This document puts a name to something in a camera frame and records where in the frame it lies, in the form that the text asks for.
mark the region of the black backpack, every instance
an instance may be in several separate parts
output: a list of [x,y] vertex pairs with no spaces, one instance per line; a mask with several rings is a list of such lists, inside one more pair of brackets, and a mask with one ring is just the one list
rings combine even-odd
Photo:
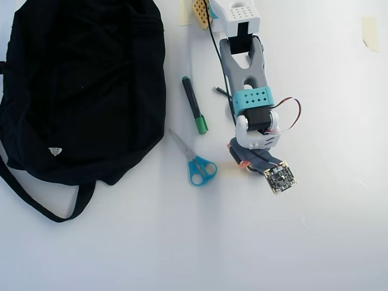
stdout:
[[152,0],[27,0],[0,63],[0,139],[9,167],[79,186],[74,212],[45,209],[0,158],[1,177],[49,219],[76,218],[97,180],[114,185],[162,139],[164,57]]

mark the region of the tape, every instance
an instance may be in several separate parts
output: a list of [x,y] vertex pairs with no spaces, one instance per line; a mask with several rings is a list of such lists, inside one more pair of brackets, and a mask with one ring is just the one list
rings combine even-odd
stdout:
[[377,32],[377,18],[376,17],[363,17],[363,41],[365,46],[379,52],[378,48],[378,32]]
[[179,25],[190,25],[192,23],[192,0],[179,0]]

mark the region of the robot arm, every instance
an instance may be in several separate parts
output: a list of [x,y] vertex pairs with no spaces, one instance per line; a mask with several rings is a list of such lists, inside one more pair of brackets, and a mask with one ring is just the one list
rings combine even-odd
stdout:
[[[296,182],[287,163],[269,153],[280,134],[274,134],[279,132],[278,115],[271,109],[274,101],[264,71],[264,48],[254,35],[260,28],[259,13],[253,0],[209,0],[209,4],[213,30],[223,30],[227,36],[219,46],[236,119],[230,153],[241,167],[264,175],[275,194],[285,191]],[[242,69],[235,61],[233,55],[238,53],[248,53],[249,68]]]
[[[278,115],[264,71],[263,46],[257,33],[260,16],[253,0],[210,0],[213,27],[224,29],[227,39],[220,42],[220,53],[228,77],[233,113],[236,119],[236,139],[246,149],[269,149],[276,146],[280,135]],[[249,53],[250,67],[242,69],[233,58],[237,53]]]

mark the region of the small sensor board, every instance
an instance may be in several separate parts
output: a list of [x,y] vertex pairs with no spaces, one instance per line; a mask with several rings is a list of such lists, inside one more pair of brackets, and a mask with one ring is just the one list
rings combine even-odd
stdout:
[[285,161],[276,167],[265,170],[264,176],[275,195],[296,185],[295,178]]

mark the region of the wire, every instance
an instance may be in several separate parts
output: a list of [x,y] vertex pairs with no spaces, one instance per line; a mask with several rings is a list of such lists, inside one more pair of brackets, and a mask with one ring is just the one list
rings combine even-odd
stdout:
[[261,156],[261,155],[258,155],[257,153],[255,153],[253,150],[249,150],[254,156],[258,157],[259,159],[262,159],[264,162],[267,162],[268,164],[271,164],[271,165],[274,165],[274,166],[279,166],[277,163],[275,162],[271,162],[269,159],[266,159],[265,157]]
[[204,1],[204,4],[205,4],[205,10],[206,10],[206,16],[207,16],[207,23],[208,23],[208,25],[209,25],[210,36],[212,37],[212,41],[213,41],[214,48],[216,49],[216,52],[217,52],[217,56],[218,56],[219,62],[221,63],[222,74],[224,75],[226,93],[227,93],[228,102],[229,102],[229,107],[230,107],[230,113],[232,114],[233,122],[234,122],[234,124],[236,125],[236,118],[235,118],[235,113],[234,113],[234,109],[233,109],[233,102],[232,102],[232,97],[230,96],[230,93],[229,93],[229,87],[228,87],[228,82],[227,82],[227,80],[226,80],[226,74],[225,74],[225,70],[224,70],[224,65],[222,64],[221,54],[219,53],[219,50],[218,50],[216,41],[215,41],[215,39],[214,39],[213,30],[212,30],[212,25],[211,25],[211,23],[210,23],[209,11],[208,11],[208,8],[207,8],[207,3],[206,3],[206,0],[203,0],[203,1]]
[[299,113],[298,113],[298,116],[296,117],[296,120],[293,122],[293,124],[290,126],[289,129],[283,130],[282,132],[273,132],[273,131],[271,131],[271,130],[266,131],[266,133],[268,133],[269,135],[279,135],[279,134],[281,134],[281,133],[289,132],[291,129],[293,129],[293,127],[295,126],[295,124],[296,124],[296,123],[298,122],[298,120],[300,119],[301,114],[302,114],[302,105],[301,105],[300,101],[297,100],[297,99],[294,98],[294,97],[287,97],[287,98],[284,98],[282,101],[279,102],[278,105],[273,106],[273,107],[271,107],[270,109],[275,109],[275,108],[279,107],[280,105],[282,105],[282,104],[284,104],[284,103],[286,103],[287,101],[290,101],[290,100],[294,100],[296,103],[298,103]]

